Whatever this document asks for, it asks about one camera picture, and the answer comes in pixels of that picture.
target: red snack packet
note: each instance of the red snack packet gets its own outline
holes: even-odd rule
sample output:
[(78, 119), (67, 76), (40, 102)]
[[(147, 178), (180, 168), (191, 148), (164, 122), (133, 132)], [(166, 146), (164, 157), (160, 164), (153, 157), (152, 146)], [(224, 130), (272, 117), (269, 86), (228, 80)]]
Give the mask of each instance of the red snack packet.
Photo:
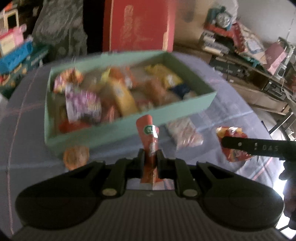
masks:
[[(248, 136), (242, 132), (242, 128), (239, 127), (221, 126), (216, 129), (216, 134), (219, 138), (220, 143), (223, 137), (248, 138)], [(247, 161), (253, 157), (253, 155), (250, 155), (242, 150), (228, 149), (222, 147), (222, 151), (229, 162)]]
[(61, 133), (69, 133), (72, 131), (78, 131), (84, 128), (89, 128), (91, 127), (90, 124), (82, 122), (82, 121), (75, 121), (75, 122), (69, 122), (68, 119), (64, 120), (60, 125), (59, 125), (59, 130)]
[(111, 100), (102, 99), (102, 117), (101, 123), (112, 123), (115, 119), (120, 117), (120, 113), (116, 104)]
[(158, 178), (156, 169), (156, 150), (159, 129), (152, 123), (152, 116), (144, 115), (136, 121), (139, 136), (145, 150), (144, 173), (141, 183), (156, 183), (162, 181)]

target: teal box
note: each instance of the teal box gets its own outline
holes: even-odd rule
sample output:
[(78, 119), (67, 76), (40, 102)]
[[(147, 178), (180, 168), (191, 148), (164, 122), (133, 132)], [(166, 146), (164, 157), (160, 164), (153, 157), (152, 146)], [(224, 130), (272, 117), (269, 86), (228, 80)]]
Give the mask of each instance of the teal box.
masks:
[[(157, 107), (147, 112), (119, 118), (113, 123), (104, 123), (67, 134), (56, 133), (56, 96), (51, 92), (51, 87), (53, 86), (55, 77), (63, 70), (75, 67), (77, 70), (85, 73), (95, 68), (104, 69), (111, 65), (145, 66), (157, 63), (162, 63), (173, 70), (196, 92), (197, 97)], [(201, 112), (210, 106), (215, 95), (216, 92), (209, 85), (171, 53), (163, 51), (103, 53), (100, 56), (86, 58), (51, 69), (45, 101), (44, 141), (46, 146), (57, 156), (60, 156), (66, 148), (75, 145), (94, 148), (137, 134), (136, 120), (143, 115), (151, 115), (153, 117), (153, 124), (160, 126), (171, 120)]]

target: gray fabric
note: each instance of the gray fabric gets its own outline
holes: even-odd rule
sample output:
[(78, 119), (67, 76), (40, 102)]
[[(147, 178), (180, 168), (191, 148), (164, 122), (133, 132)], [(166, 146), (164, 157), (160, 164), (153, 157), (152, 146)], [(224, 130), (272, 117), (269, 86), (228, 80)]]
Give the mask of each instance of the gray fabric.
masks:
[(83, 30), (83, 0), (51, 0), (43, 5), (32, 36), (52, 46), (49, 59), (86, 55)]
[[(202, 60), (175, 53), (196, 74), (202, 77), (216, 91), (217, 95), (210, 107), (191, 116), (192, 122), (204, 137), (204, 144), (195, 148), (176, 151), (174, 141), (166, 129), (160, 126), (159, 147), (170, 158), (184, 159), (188, 164), (197, 161), (216, 164), (247, 178), (272, 186), (279, 175), (282, 162), (277, 158), (256, 157), (239, 163), (229, 163), (222, 153), (215, 128), (218, 126), (239, 126), (250, 138), (270, 139), (257, 115), (240, 95), (214, 70)], [(11, 236), (21, 227), (15, 213), (14, 203), (24, 188), (65, 172), (62, 160), (55, 157), (44, 144), (44, 101), (48, 75), (52, 66), (45, 65), (28, 73), (8, 102), (4, 117), (0, 122), (0, 229)], [(90, 151), (90, 160), (105, 160), (115, 163), (119, 158), (133, 158), (137, 155), (140, 138), (137, 135), (104, 145)], [(128, 188), (136, 188), (139, 180), (129, 183)]]

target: black handle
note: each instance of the black handle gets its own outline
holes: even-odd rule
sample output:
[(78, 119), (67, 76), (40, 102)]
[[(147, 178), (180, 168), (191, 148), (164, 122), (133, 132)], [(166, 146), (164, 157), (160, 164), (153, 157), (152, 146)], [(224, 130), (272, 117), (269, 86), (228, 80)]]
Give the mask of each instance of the black handle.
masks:
[(251, 155), (278, 157), (281, 160), (296, 161), (296, 143), (291, 141), (261, 140), (240, 137), (223, 137), (225, 148), (243, 150)]

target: red gift box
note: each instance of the red gift box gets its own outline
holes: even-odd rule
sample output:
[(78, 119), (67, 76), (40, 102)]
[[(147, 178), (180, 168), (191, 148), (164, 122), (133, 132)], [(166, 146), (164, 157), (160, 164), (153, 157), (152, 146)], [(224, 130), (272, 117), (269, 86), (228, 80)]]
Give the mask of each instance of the red gift box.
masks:
[(103, 51), (173, 50), (176, 0), (106, 0)]

